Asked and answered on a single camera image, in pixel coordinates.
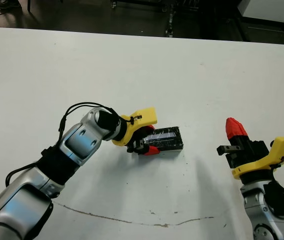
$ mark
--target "metal rack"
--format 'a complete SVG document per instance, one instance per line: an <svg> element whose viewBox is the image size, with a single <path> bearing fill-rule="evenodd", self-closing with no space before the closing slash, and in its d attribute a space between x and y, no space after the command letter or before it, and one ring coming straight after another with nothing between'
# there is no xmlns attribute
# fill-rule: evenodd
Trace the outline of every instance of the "metal rack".
<svg viewBox="0 0 284 240"><path fill-rule="evenodd" d="M175 4L170 5L170 16L168 26L165 30L165 36L173 37L173 20L176 12L181 13L196 13L199 9L198 4L200 0L176 0Z"/></svg>
<svg viewBox="0 0 284 240"><path fill-rule="evenodd" d="M111 8L115 9L117 7L117 2L153 6L160 8L164 13L167 11L167 6L162 2L162 0L158 0L157 2L147 0L111 0Z"/></svg>

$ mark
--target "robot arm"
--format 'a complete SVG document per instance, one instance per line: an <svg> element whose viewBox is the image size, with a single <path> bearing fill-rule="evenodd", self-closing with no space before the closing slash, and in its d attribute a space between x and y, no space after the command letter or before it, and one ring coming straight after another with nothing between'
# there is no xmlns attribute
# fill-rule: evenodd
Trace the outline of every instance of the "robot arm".
<svg viewBox="0 0 284 240"><path fill-rule="evenodd" d="M253 227L255 240L284 240L284 188L273 172L284 164L284 137L273 141L269 152L263 141L251 141L242 124L226 121L230 146L219 146L235 179L243 183L244 207Z"/></svg>
<svg viewBox="0 0 284 240"><path fill-rule="evenodd" d="M133 131L157 122L154 108L142 110L129 120L93 108L53 147L45 149L42 158L20 174L0 194L0 240L31 240L49 218L53 204L65 183L97 151L102 140L123 144ZM66 121L64 115L60 132Z"/></svg>

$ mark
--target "black object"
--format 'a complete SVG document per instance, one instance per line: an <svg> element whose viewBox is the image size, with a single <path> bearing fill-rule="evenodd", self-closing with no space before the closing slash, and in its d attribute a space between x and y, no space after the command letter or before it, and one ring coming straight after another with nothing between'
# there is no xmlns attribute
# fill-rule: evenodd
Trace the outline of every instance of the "black object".
<svg viewBox="0 0 284 240"><path fill-rule="evenodd" d="M256 181L272 180L272 174L271 170L262 169L262 170L256 170L244 173L240 176L240 178L242 183L245 185Z"/></svg>
<svg viewBox="0 0 284 240"><path fill-rule="evenodd" d="M265 201L276 216L284 216L284 193L275 181L264 185Z"/></svg>
<svg viewBox="0 0 284 240"><path fill-rule="evenodd" d="M128 153L152 155L162 151L182 150L183 141L177 126L159 129L145 126L135 131L126 146Z"/></svg>
<svg viewBox="0 0 284 240"><path fill-rule="evenodd" d="M111 8L113 8L113 9L116 8L117 2L159 7L159 8L162 9L162 12L166 12L167 11L166 5L164 3L162 3L161 0L159 0L157 2L155 2L155 1L147 1L147 0L111 0Z"/></svg>
<svg viewBox="0 0 284 240"><path fill-rule="evenodd" d="M64 185L80 167L56 146L44 149L41 154L43 157L36 166L57 184Z"/></svg>
<svg viewBox="0 0 284 240"><path fill-rule="evenodd" d="M178 126L155 129L143 139L144 144L157 147L159 151L182 150L183 141Z"/></svg>
<svg viewBox="0 0 284 240"><path fill-rule="evenodd" d="M96 123L100 128L107 129L107 130L111 131L103 139L107 139L109 136L113 135L114 131L116 130L116 128L119 124L121 124L120 131L113 138L114 140L116 140L116 141L121 140L124 137L126 130L127 130L127 124L126 124L126 121L123 118L118 117L117 115L115 115L113 113L106 112L106 111L99 111L99 117L98 117L98 120L97 120Z"/></svg>
<svg viewBox="0 0 284 240"><path fill-rule="evenodd" d="M262 159L269 153L264 141L251 141L246 135L235 135L229 141L231 146L219 146L217 152L219 155L228 153L226 159L232 169Z"/></svg>

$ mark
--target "silver robot arm segment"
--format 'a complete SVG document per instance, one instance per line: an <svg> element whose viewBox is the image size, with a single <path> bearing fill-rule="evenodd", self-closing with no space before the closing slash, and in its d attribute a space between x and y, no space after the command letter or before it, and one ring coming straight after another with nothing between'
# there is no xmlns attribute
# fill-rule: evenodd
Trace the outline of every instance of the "silver robot arm segment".
<svg viewBox="0 0 284 240"><path fill-rule="evenodd" d="M31 240L49 218L67 180L97 151L102 140L121 139L126 123L93 108L58 145L42 152L35 167L21 173L0 194L0 240Z"/></svg>

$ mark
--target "red gripper tip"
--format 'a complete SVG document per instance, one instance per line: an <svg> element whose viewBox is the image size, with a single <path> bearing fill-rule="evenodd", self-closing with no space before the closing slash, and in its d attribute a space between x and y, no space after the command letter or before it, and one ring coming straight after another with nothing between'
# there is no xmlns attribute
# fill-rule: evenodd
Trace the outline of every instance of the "red gripper tip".
<svg viewBox="0 0 284 240"><path fill-rule="evenodd" d="M235 118L229 117L226 119L226 134L228 140L233 136L247 136L243 125Z"/></svg>

